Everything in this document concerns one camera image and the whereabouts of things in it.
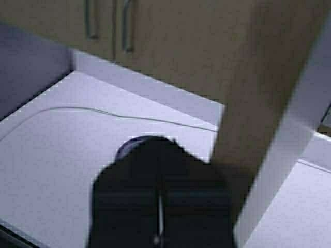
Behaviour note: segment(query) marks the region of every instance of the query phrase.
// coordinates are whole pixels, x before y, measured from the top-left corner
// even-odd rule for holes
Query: wooden cabinet
[[[245,35],[251,1],[246,2],[119,0],[116,61],[224,103]]]
[[[112,60],[113,3],[113,0],[1,0],[0,21]]]
[[[68,45],[112,61],[114,6],[113,0],[69,0]]]
[[[68,34],[67,0],[1,0],[0,22],[62,43]]]
[[[253,1],[1,0],[0,21],[225,103]]]

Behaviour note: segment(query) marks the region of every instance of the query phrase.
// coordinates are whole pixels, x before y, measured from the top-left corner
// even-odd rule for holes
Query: metal handle
[[[127,29],[128,29],[128,10],[132,0],[126,0],[122,13],[122,49],[129,53],[133,52],[133,47],[128,45]]]
[[[98,39],[95,2],[85,0],[85,33],[88,39]]]

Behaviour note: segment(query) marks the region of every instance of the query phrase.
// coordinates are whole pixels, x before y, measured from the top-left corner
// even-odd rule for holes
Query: black object
[[[134,138],[94,183],[88,247],[234,247],[229,209],[210,164],[164,137]]]

